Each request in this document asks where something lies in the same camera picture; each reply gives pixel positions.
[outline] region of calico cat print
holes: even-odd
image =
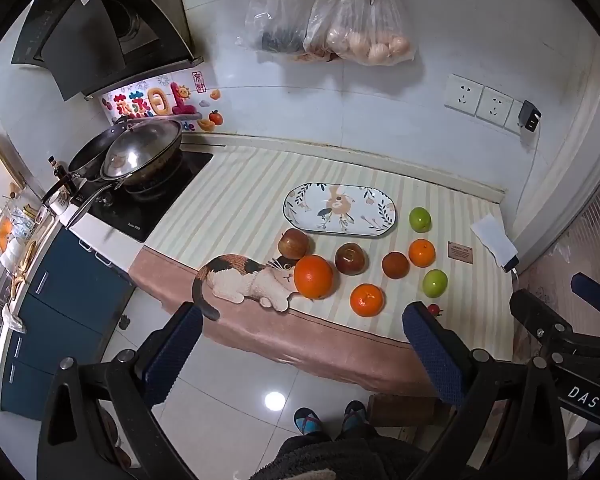
[[[265,308],[284,312],[289,308],[289,297],[298,292],[294,283],[296,262],[279,256],[263,265],[240,254],[217,256],[193,280],[193,302],[209,319],[220,318],[220,313],[202,296],[202,283],[206,282],[221,300],[239,304],[250,298]]]

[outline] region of foot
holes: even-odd
[[[296,423],[296,428],[303,435],[315,433],[316,431],[324,431],[322,421],[309,408],[299,408],[294,415],[294,422]]]
[[[359,400],[352,400],[344,409],[344,420],[342,421],[342,431],[349,431],[360,426],[368,424],[366,420],[366,408]]]

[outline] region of bolt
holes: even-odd
[[[116,359],[121,363],[128,363],[129,361],[131,361],[131,359],[134,358],[134,355],[136,355],[136,353],[133,350],[127,349],[123,350],[118,355],[116,355]]]
[[[489,353],[486,350],[483,350],[482,348],[476,348],[474,351],[471,352],[471,355],[479,363],[485,363],[489,360],[489,357],[491,357]]]
[[[60,361],[60,367],[62,370],[68,370],[74,365],[74,360],[71,357],[65,357]]]
[[[534,357],[534,366],[536,368],[546,368],[546,361],[542,359],[540,356]]]

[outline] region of floral pattern plate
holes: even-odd
[[[374,187],[309,182],[285,197],[285,218],[316,233],[380,236],[395,224],[395,204]]]

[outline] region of black glass cooktop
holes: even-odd
[[[89,214],[135,240],[144,242],[158,225],[167,209],[212,157],[213,155],[210,153],[182,152],[182,163],[161,184],[162,192],[156,198],[145,194],[144,199],[140,202],[132,193],[127,192],[125,186],[121,186],[119,189],[105,191],[91,205]],[[83,204],[88,197],[104,185],[103,182],[86,182],[78,194],[72,198],[71,203],[77,206]]]

